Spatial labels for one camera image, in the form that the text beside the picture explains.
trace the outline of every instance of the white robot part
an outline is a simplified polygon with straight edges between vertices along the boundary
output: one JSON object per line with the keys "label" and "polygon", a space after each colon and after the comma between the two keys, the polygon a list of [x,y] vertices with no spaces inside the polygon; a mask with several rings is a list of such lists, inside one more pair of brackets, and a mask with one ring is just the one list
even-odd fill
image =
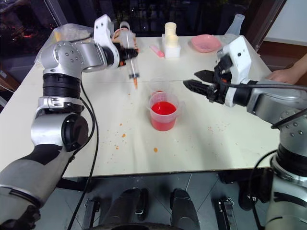
{"label": "white robot part", "polygon": [[119,65],[119,53],[115,45],[111,41],[111,35],[114,32],[114,26],[110,18],[105,14],[95,20],[94,24],[94,40],[101,47],[108,47],[114,56],[114,63],[111,69],[117,68]]}
{"label": "white robot part", "polygon": [[[233,42],[225,45],[223,49],[218,51],[218,57],[228,54],[233,63],[230,68],[232,75],[231,83],[240,84],[244,79],[248,78],[251,65],[251,59],[243,36],[239,36]],[[233,98],[236,88],[229,88],[225,97],[225,105],[233,107]]]}

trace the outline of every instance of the white table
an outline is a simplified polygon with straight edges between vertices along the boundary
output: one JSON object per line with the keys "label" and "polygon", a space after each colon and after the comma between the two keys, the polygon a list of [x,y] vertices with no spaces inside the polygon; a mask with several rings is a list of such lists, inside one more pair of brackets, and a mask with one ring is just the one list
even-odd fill
{"label": "white table", "polygon": [[[201,54],[194,50],[190,39],[180,37],[179,59],[165,60],[149,48],[159,45],[161,38],[138,38],[138,90],[128,79],[125,67],[83,74],[84,88],[99,124],[99,152],[93,176],[251,168],[262,155],[278,146],[278,131],[248,114],[245,108],[210,103],[185,88],[183,80],[197,79],[193,76],[196,71],[213,70],[217,60],[216,52]],[[248,49],[252,58],[249,76],[255,80],[264,78],[269,69],[250,44]],[[37,100],[43,93],[42,71],[40,64],[33,66],[0,114],[0,171],[33,149],[30,128]],[[147,84],[155,77],[170,80],[173,92],[186,103],[184,114],[167,132],[151,126],[146,109]],[[91,126],[87,111],[82,115]],[[87,176],[94,149],[95,135],[69,165],[64,177]]]}

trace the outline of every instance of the pink bowl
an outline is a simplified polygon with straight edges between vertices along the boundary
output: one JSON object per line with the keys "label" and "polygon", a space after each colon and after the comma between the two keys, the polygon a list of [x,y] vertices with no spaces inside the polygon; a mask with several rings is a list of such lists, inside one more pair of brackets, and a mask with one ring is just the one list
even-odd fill
{"label": "pink bowl", "polygon": [[212,52],[221,47],[219,40],[209,34],[202,34],[191,39],[193,46],[201,53]]}

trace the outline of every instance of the pink eraser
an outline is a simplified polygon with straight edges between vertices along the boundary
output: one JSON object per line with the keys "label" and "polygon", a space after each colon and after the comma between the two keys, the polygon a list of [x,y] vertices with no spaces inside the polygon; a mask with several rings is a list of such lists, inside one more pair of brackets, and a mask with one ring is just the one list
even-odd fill
{"label": "pink eraser", "polygon": [[155,52],[159,57],[164,57],[165,55],[164,55],[164,53],[160,50],[160,49],[158,49],[158,47],[156,47],[156,46],[149,46],[150,47],[150,49],[152,49],[153,50],[153,52]]}

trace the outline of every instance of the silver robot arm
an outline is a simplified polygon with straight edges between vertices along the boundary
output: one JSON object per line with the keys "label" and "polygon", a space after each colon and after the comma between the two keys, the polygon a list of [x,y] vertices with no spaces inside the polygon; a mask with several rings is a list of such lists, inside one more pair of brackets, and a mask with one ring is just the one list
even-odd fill
{"label": "silver robot arm", "polygon": [[280,130],[280,144],[271,160],[274,177],[265,229],[307,229],[307,88],[265,88],[268,84],[280,88],[286,84],[249,80],[251,61],[242,37],[224,46],[218,57],[214,72],[195,73],[210,86],[197,80],[183,83],[210,102],[245,106],[247,112]]}
{"label": "silver robot arm", "polygon": [[81,116],[82,72],[115,68],[120,60],[136,57],[134,49],[111,42],[107,15],[95,22],[95,43],[58,42],[42,52],[43,97],[31,127],[34,150],[0,173],[0,229],[33,229],[45,204],[73,159],[88,140],[88,124]]}

